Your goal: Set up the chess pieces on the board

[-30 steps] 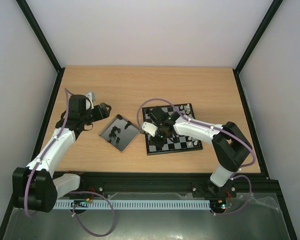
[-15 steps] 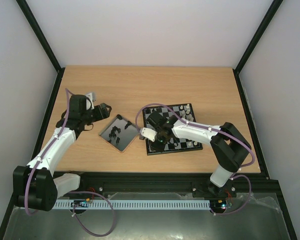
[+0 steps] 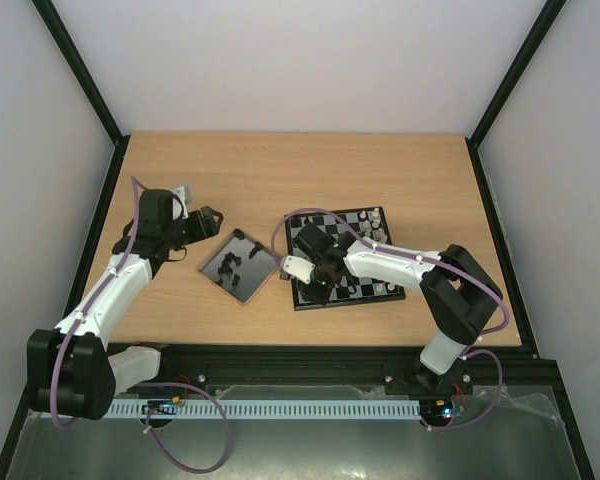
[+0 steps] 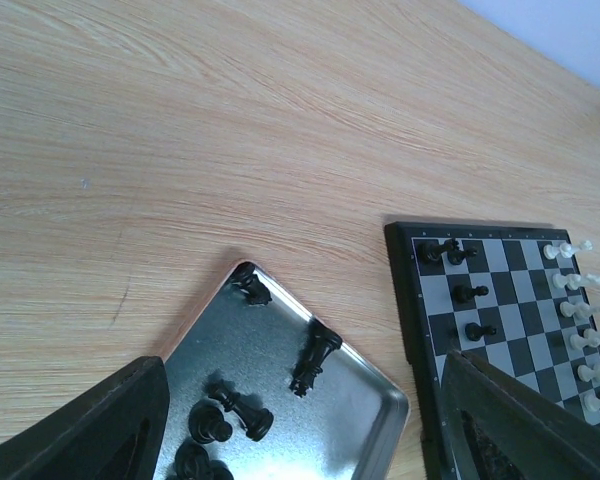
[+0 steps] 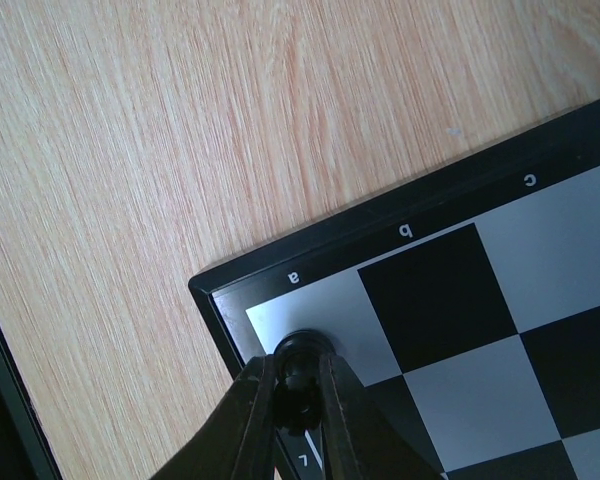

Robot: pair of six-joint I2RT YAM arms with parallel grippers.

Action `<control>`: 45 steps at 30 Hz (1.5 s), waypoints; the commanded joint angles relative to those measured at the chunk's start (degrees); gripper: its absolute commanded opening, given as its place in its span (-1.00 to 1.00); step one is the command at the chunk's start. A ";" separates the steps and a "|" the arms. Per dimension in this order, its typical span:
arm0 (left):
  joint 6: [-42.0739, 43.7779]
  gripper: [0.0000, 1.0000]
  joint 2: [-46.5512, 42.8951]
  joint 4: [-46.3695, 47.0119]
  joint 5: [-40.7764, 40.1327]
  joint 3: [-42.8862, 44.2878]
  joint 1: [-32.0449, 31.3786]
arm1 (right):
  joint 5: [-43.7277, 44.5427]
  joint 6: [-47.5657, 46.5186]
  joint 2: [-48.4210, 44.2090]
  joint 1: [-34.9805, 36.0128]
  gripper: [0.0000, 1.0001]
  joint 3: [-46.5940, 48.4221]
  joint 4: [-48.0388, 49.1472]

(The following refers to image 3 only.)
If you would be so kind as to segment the black and silver chessboard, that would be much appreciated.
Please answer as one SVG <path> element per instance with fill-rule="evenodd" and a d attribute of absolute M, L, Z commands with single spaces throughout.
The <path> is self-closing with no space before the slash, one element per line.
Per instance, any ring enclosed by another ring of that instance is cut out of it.
<path fill-rule="evenodd" d="M 374 238 L 372 211 L 379 208 L 380 220 L 385 236 L 381 240 Z M 363 221 L 360 212 L 367 213 L 371 225 L 370 232 L 363 232 Z M 305 218 L 311 217 L 311 223 L 305 224 Z M 377 246 L 388 246 L 391 238 L 388 224 L 381 207 L 357 208 L 334 211 L 332 213 L 320 209 L 304 209 L 289 214 L 285 218 L 285 229 L 288 243 L 288 253 L 312 262 L 308 255 L 314 250 L 341 249 L 346 250 L 344 258 L 348 275 L 332 290 L 327 305 L 316 305 L 305 302 L 299 296 L 298 285 L 302 283 L 291 278 L 294 309 L 309 310 L 335 306 L 369 304 L 383 301 L 403 300 L 406 298 L 405 289 L 400 281 L 389 279 L 383 273 L 368 265 L 370 260 L 377 260 L 379 255 L 373 249 Z"/>

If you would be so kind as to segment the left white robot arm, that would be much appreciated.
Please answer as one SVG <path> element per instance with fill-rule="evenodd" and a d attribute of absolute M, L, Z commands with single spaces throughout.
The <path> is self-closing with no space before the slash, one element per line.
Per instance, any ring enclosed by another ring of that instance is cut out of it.
<path fill-rule="evenodd" d="M 98 420 L 117 395 L 157 376 L 157 348 L 132 346 L 114 355 L 107 348 L 135 297 L 171 253 L 218 235 L 222 213 L 209 206 L 190 211 L 190 200 L 186 186 L 134 194 L 133 218 L 100 278 L 53 329 L 37 329 L 27 342 L 30 409 L 53 418 Z"/>

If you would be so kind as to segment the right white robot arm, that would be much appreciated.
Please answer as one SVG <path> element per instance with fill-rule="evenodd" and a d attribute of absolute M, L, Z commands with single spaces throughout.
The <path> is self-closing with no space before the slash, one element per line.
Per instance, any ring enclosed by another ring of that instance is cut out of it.
<path fill-rule="evenodd" d="M 307 224 L 295 239 L 301 257 L 287 255 L 281 270 L 300 282 L 303 297 L 326 304 L 344 277 L 372 278 L 421 294 L 437 332 L 420 353 L 416 379 L 425 390 L 440 390 L 451 367 L 484 332 L 503 295 L 463 247 L 416 251 L 377 242 L 351 231 L 333 238 Z"/>

